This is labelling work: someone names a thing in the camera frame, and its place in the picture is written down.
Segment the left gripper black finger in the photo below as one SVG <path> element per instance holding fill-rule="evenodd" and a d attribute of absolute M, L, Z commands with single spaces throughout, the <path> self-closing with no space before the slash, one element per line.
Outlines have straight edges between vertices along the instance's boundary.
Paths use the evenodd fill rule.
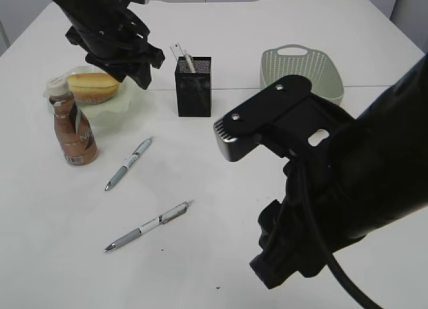
<path fill-rule="evenodd" d="M 126 64 L 99 64 L 98 67 L 105 71 L 107 74 L 112 76 L 118 82 L 123 82 L 127 77 L 127 65 Z"/>
<path fill-rule="evenodd" d="M 151 81 L 151 65 L 149 63 L 132 63 L 126 67 L 126 75 L 134 80 L 136 84 L 146 90 Z"/>

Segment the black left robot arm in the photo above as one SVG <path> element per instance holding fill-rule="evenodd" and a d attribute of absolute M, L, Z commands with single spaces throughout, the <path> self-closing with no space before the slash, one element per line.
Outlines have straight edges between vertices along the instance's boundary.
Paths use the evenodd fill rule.
<path fill-rule="evenodd" d="M 115 80 L 131 78 L 147 89 L 151 70 L 159 69 L 163 51 L 148 42 L 150 29 L 128 6 L 149 0 L 51 0 L 70 20 L 66 38 L 85 52 L 85 61 Z"/>

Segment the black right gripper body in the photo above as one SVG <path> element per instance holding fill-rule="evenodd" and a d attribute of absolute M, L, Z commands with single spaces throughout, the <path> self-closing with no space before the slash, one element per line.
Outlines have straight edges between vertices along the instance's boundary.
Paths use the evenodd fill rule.
<path fill-rule="evenodd" d="M 312 278 L 328 263 L 319 243 L 334 253 L 368 233 L 365 150 L 334 151 L 305 161 L 284 152 L 286 195 L 259 215 L 262 252 L 250 263 L 263 284 L 273 289 L 295 272 Z"/>

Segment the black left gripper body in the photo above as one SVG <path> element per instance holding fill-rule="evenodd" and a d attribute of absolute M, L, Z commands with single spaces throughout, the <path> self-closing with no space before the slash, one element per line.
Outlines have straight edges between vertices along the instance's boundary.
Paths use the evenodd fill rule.
<path fill-rule="evenodd" d="M 150 29 L 131 10 L 99 5 L 66 5 L 72 26 L 66 38 L 102 64 L 147 63 L 159 69 L 163 51 L 148 42 Z"/>

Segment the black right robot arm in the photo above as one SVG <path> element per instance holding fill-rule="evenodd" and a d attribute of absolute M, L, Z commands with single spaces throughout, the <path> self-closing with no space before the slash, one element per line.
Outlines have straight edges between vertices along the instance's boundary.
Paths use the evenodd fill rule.
<path fill-rule="evenodd" d="M 284 200 L 259 215 L 262 251 L 250 266 L 267 288 L 296 272 L 314 277 L 326 265 L 304 215 L 304 196 L 331 252 L 427 205 L 427 59 L 322 147 L 326 168 L 316 173 L 308 165 L 301 180 L 298 159 L 289 161 Z"/>

